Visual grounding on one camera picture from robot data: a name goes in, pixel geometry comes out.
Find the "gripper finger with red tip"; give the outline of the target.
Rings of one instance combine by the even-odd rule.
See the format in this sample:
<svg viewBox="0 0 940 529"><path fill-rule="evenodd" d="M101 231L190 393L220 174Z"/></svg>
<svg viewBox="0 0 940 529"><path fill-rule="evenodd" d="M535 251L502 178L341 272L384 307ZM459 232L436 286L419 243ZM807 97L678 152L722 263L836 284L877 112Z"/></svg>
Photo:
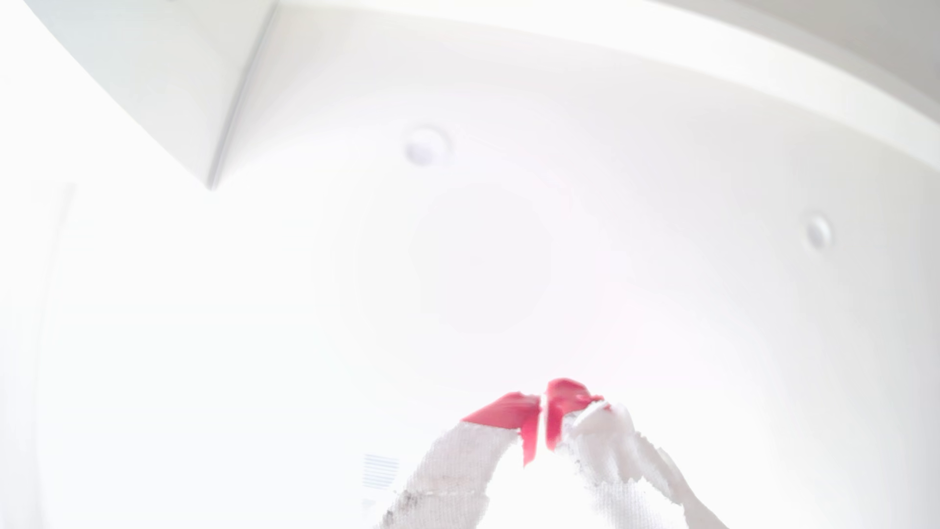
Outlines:
<svg viewBox="0 0 940 529"><path fill-rule="evenodd" d="M545 396L547 449L570 466L605 528L727 528L625 406L572 379L551 380Z"/></svg>
<svg viewBox="0 0 940 529"><path fill-rule="evenodd" d="M476 528L506 453L520 446L522 465L534 461L540 415L539 395L509 392L464 416L432 443L379 528Z"/></svg>

